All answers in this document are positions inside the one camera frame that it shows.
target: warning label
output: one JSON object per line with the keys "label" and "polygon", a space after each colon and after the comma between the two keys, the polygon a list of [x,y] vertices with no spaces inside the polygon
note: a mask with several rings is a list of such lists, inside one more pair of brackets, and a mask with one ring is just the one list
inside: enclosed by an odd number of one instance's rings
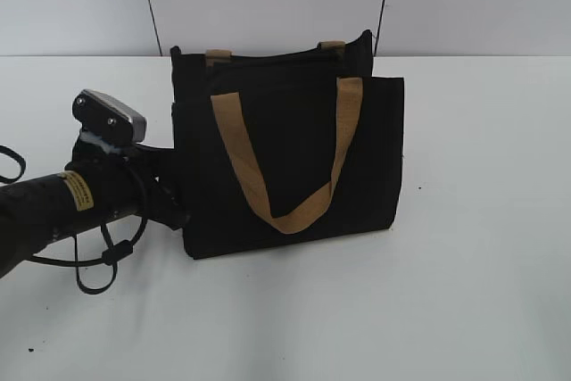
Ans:
{"label": "warning label", "polygon": [[59,175],[70,189],[75,207],[78,211],[92,209],[94,206],[93,196],[86,181],[75,171],[64,171]]}

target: black strap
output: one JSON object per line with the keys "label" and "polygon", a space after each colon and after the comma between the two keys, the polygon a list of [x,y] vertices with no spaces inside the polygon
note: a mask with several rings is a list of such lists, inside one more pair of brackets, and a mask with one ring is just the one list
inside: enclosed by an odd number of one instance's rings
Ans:
{"label": "black strap", "polygon": [[5,178],[4,176],[0,176],[0,183],[10,185],[11,183],[17,182],[24,174],[24,171],[26,171],[26,160],[24,160],[18,153],[6,146],[0,145],[0,153],[12,158],[20,165],[20,174],[17,178]]}
{"label": "black strap", "polygon": [[[111,250],[113,248],[113,241],[111,240],[111,235],[109,234],[109,229],[107,229],[107,225],[103,224],[101,226],[101,233],[103,235],[103,240],[105,240],[105,243],[107,244],[107,248]],[[73,236],[73,242],[74,242],[74,253],[75,253],[75,262],[76,262],[75,282],[78,284],[79,290],[81,290],[81,292],[83,292],[84,294],[102,294],[109,287],[111,287],[111,285],[115,281],[115,278],[117,278],[117,261],[113,261],[111,264],[113,272],[109,283],[107,283],[103,287],[97,287],[97,288],[87,287],[85,283],[81,281],[81,276],[79,275],[78,236]]]}

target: black cable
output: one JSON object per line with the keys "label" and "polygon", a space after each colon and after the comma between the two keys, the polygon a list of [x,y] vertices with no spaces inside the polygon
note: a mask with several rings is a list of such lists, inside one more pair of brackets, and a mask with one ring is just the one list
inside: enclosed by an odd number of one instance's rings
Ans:
{"label": "black cable", "polygon": [[19,154],[10,149],[9,147],[0,145],[0,153],[2,155],[6,155],[9,158],[12,158],[18,165],[20,165],[20,174],[15,178],[5,178],[4,176],[0,176],[0,183],[5,183],[6,185],[10,185],[11,183],[15,183],[23,176],[24,171],[26,171],[26,160]]}
{"label": "black cable", "polygon": [[153,6],[151,5],[151,0],[146,0],[149,4],[149,11],[151,12],[151,20],[153,21],[154,36],[157,39],[157,45],[159,46],[159,54],[162,56],[161,40],[159,40],[159,30],[157,30],[157,23],[154,20]]}
{"label": "black cable", "polygon": [[[113,248],[113,240],[111,239],[111,235],[109,234],[109,229],[107,229],[107,226],[105,224],[103,224],[101,226],[101,232],[103,235],[103,240],[105,240],[105,243],[107,244],[107,248],[108,250],[111,250]],[[73,243],[74,243],[74,247],[73,247],[73,253],[75,255],[75,261],[78,261],[78,236],[73,236]],[[102,287],[88,287],[85,285],[85,283],[83,283],[81,281],[81,276],[79,274],[79,266],[76,265],[75,266],[75,282],[79,287],[79,290],[81,292],[83,292],[84,294],[102,294],[103,292],[105,292],[107,289],[109,289],[109,287],[112,286],[112,284],[115,282],[115,278],[117,278],[117,261],[113,261],[112,263],[112,276],[111,276],[111,280],[109,280],[109,283],[107,283],[105,286]]]}
{"label": "black cable", "polygon": [[377,37],[375,38],[375,55],[377,55],[378,41],[381,36],[381,24],[383,23],[383,12],[385,11],[385,1],[386,0],[383,0],[383,2],[381,3],[381,13],[379,13],[378,16]]}

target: bag strap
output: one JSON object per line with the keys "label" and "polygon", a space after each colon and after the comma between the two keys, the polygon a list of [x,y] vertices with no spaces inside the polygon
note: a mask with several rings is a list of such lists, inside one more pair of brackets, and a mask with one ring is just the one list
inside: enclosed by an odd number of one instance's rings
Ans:
{"label": "bag strap", "polygon": [[232,51],[227,49],[208,49],[206,50],[206,67],[212,67],[215,62],[230,62],[232,59]]}
{"label": "bag strap", "polygon": [[254,213],[283,234],[303,231],[325,214],[333,199],[347,150],[359,123],[362,99],[361,78],[337,79],[336,143],[331,180],[290,213],[274,218],[271,215],[266,183],[244,124],[239,93],[211,96],[212,109],[224,146],[244,197]]}

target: fabric bag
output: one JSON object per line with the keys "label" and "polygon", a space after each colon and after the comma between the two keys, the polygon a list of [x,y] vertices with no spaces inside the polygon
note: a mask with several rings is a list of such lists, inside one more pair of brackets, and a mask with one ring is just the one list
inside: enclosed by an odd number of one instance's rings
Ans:
{"label": "fabric bag", "polygon": [[[347,61],[350,45],[289,54],[292,62],[223,62],[210,74],[206,55],[194,68],[173,56],[190,256],[389,228],[401,189],[403,80],[371,78],[370,44]],[[365,76],[352,76],[359,68]],[[201,73],[200,89],[188,83]]]}

